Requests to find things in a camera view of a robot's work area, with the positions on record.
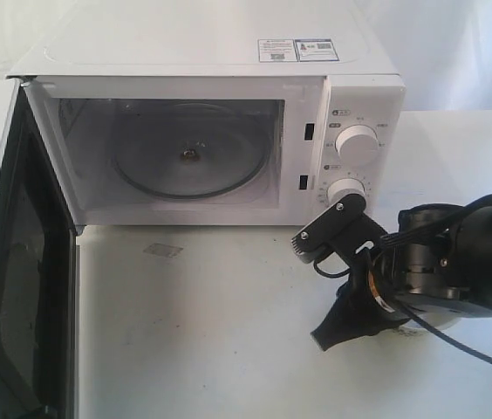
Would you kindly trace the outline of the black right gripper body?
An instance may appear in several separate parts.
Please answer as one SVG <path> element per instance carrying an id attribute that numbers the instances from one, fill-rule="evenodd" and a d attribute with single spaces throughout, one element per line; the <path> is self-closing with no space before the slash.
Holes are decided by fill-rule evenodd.
<path id="1" fill-rule="evenodd" d="M 348 281 L 369 287 L 385 330 L 417 319 L 409 306 L 490 318 L 492 235 L 433 235 L 389 250 L 362 250 Z"/>

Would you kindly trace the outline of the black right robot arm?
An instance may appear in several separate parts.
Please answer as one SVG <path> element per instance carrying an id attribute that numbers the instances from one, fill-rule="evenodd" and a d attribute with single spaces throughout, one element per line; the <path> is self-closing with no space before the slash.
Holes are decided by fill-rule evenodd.
<path id="1" fill-rule="evenodd" d="M 430 313 L 492 317 L 492 195 L 461 206 L 402 210 L 385 231 L 347 196 L 320 216 L 310 239 L 348 267 L 348 279 L 312 332 L 322 349 L 373 336 Z"/>

